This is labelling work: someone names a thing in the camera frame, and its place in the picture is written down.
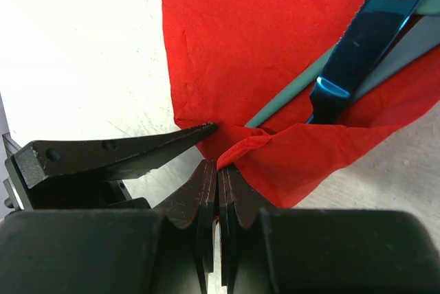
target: screw hole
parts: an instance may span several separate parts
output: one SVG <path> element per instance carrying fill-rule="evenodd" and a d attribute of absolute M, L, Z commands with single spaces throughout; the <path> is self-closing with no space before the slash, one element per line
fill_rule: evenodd
<path fill-rule="evenodd" d="M 115 140 L 102 141 L 102 147 L 107 151 L 114 151 L 118 148 Z"/>
<path fill-rule="evenodd" d="M 59 162 L 62 159 L 61 154 L 54 148 L 48 148 L 46 150 L 46 157 L 53 162 Z"/>

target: blue knife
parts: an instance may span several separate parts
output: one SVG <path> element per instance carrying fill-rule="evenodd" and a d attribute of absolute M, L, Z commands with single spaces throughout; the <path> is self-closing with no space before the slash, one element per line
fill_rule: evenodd
<path fill-rule="evenodd" d="M 307 123 L 332 124 L 382 59 L 421 0 L 365 0 L 310 94 Z"/>

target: white tabletop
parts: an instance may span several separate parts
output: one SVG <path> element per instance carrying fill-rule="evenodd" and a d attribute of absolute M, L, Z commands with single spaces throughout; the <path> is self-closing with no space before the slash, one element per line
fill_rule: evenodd
<path fill-rule="evenodd" d="M 161 0 L 0 0 L 0 92 L 13 138 L 103 139 L 176 130 Z M 301 207 L 408 210 L 440 246 L 440 107 L 331 175 Z M 194 148 L 136 181 L 156 205 Z"/>

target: red napkin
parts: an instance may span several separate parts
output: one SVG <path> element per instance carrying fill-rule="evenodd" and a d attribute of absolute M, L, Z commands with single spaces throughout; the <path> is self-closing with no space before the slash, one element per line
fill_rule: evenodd
<path fill-rule="evenodd" d="M 364 96 L 337 125 L 305 124 L 311 86 L 259 129 L 244 124 L 343 35 L 363 0 L 162 0 L 175 122 L 214 121 L 199 145 L 279 207 L 305 198 L 440 98 L 436 48 Z"/>

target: teal handle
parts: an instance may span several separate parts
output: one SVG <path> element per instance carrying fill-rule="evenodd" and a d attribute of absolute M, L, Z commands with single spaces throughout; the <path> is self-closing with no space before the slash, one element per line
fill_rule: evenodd
<path fill-rule="evenodd" d="M 417 7 L 415 13 L 422 15 L 440 15 L 440 0 L 423 0 Z M 272 98 L 272 100 L 268 102 L 245 126 L 248 128 L 256 128 L 260 126 L 264 121 L 269 119 L 279 109 L 295 98 L 295 96 L 297 96 L 305 87 L 312 83 L 320 75 L 334 47 L 335 46 L 327 50 L 325 54 L 316 60 L 316 62 L 306 68 L 306 70 L 304 70 L 298 77 L 293 79 L 291 83 L 289 83 L 278 95 Z"/>

